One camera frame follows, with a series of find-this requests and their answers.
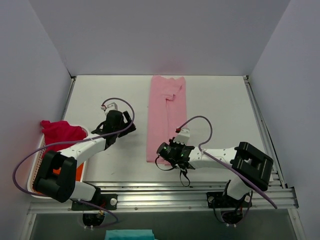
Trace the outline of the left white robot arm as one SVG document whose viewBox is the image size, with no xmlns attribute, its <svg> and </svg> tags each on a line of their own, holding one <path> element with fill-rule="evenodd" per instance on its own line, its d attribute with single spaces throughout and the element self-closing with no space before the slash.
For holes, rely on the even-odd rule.
<svg viewBox="0 0 320 240">
<path fill-rule="evenodd" d="M 100 188 L 76 180 L 77 168 L 94 155 L 105 151 L 121 138 L 136 130 L 127 111 L 110 110 L 85 139 L 60 151 L 49 150 L 42 159 L 33 189 L 60 203 L 80 200 L 90 210 L 102 201 Z"/>
</svg>

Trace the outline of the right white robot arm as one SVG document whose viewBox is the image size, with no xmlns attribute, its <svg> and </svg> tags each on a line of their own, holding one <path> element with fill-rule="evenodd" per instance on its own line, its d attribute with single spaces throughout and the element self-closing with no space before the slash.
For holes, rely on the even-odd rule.
<svg viewBox="0 0 320 240">
<path fill-rule="evenodd" d="M 162 143 L 156 154 L 184 175 L 188 170 L 203 168 L 226 168 L 233 172 L 236 177 L 229 181 L 222 193 L 223 203 L 230 207 L 251 190 L 267 191 L 274 164 L 271 157 L 248 142 L 240 142 L 231 148 L 200 150 L 171 139 L 169 143 Z"/>
</svg>

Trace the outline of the pink t-shirt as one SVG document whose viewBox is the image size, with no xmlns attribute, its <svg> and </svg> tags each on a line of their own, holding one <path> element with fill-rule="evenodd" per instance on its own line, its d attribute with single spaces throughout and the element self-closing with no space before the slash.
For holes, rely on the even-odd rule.
<svg viewBox="0 0 320 240">
<path fill-rule="evenodd" d="M 151 79 L 148 114 L 146 162 L 154 163 L 157 149 L 176 135 L 187 121 L 186 80 L 154 75 Z"/>
</svg>

